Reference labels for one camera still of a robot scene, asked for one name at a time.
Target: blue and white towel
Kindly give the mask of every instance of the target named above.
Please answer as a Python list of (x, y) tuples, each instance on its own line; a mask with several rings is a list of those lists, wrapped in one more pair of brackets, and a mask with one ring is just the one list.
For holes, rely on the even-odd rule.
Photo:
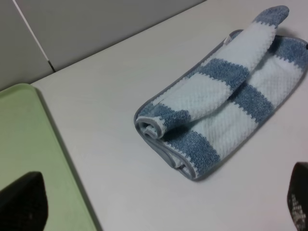
[(234, 151), (303, 75), (307, 43), (275, 36), (288, 13), (263, 11), (136, 113), (144, 140), (187, 178), (199, 179)]

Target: white stripe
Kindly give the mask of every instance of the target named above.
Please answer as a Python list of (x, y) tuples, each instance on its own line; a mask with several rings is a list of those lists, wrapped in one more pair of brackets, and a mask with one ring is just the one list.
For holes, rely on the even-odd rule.
[(213, 112), (230, 94), (225, 82), (196, 73), (161, 104), (175, 111), (188, 110), (192, 121)]
[(226, 102), (211, 116), (194, 123), (191, 130), (205, 137), (222, 160), (241, 144), (257, 125), (255, 119), (237, 104)]
[[(222, 47), (220, 47), (215, 53), (213, 53), (209, 58), (207, 58), (203, 63), (201, 63), (200, 66), (205, 66), (208, 62), (210, 62), (213, 58), (215, 58), (215, 56), (217, 55), (217, 53), (224, 47), (225, 45), (223, 44)], [(188, 80), (188, 78), (184, 77), (183, 79), (181, 79), (179, 82), (177, 82), (175, 85), (173, 85), (171, 88), (169, 88), (167, 91), (165, 91), (163, 94), (161, 94), (160, 96), (158, 96), (156, 99), (154, 99), (152, 101), (153, 105), (157, 105), (158, 103), (160, 103), (163, 99), (167, 98), (170, 94), (172, 94), (173, 92), (175, 92), (177, 89), (179, 89), (180, 87), (182, 87), (185, 83), (186, 80)]]
[(216, 58), (243, 65), (252, 71), (272, 44), (276, 34), (274, 25), (253, 22), (232, 42), (224, 47)]
[(163, 94), (161, 94), (160, 96), (158, 96), (156, 99), (154, 99), (152, 101), (153, 105), (157, 105), (158, 103), (160, 103), (163, 99), (167, 98), (169, 95), (171, 95), (172, 93), (174, 93), (176, 90), (178, 90), (179, 88), (181, 88), (187, 81), (188, 78), (184, 77), (183, 79), (181, 79), (179, 82), (177, 82), (175, 85), (173, 85), (171, 88), (169, 88), (167, 91), (165, 91)]
[(268, 54), (247, 83), (277, 107), (297, 84), (303, 72), (294, 63)]

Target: blue stripe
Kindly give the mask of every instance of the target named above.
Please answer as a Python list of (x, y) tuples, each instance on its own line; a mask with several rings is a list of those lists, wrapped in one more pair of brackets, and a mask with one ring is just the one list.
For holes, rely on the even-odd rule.
[(148, 103), (139, 111), (137, 117), (148, 115), (153, 110), (153, 108), (154, 108), (154, 105), (152, 103)]
[(256, 122), (262, 123), (274, 111), (273, 105), (257, 89), (242, 84), (229, 98), (242, 107)]
[(167, 132), (164, 141), (174, 148), (182, 151), (191, 158), (199, 175), (203, 175), (220, 161), (216, 150), (202, 135), (195, 131), (189, 131), (186, 127), (179, 127)]
[(153, 105), (149, 105), (146, 109), (143, 109), (139, 115), (148, 117), (160, 116), (163, 120), (165, 120), (164, 125), (167, 130), (178, 127), (181, 124), (186, 124), (191, 119), (191, 116), (187, 110), (174, 111), (163, 104), (157, 104), (155, 107), (153, 107)]
[(275, 25), (277, 27), (289, 15), (289, 8), (286, 6), (275, 6), (262, 11), (254, 22)]
[(276, 36), (269, 48), (269, 52), (283, 59), (287, 59), (289, 62), (294, 62), (304, 71), (308, 64), (308, 51), (306, 46), (307, 42), (303, 40)]
[(249, 76), (249, 71), (246, 67), (223, 59), (212, 59), (200, 69), (200, 73), (226, 82), (231, 87), (231, 90), (238, 88)]

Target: striped towel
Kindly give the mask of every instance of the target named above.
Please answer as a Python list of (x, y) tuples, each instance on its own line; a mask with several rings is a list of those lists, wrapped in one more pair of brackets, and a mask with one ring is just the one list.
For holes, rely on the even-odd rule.
[(300, 80), (307, 43), (276, 36), (288, 13), (263, 11), (136, 113), (144, 140), (187, 178), (200, 179), (234, 151)]

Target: towel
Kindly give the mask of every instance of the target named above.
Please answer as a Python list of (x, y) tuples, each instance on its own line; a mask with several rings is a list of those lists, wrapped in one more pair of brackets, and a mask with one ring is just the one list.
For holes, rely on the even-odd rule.
[(275, 36), (288, 12), (263, 11), (136, 113), (144, 140), (187, 178), (202, 178), (233, 152), (299, 82), (307, 43)]

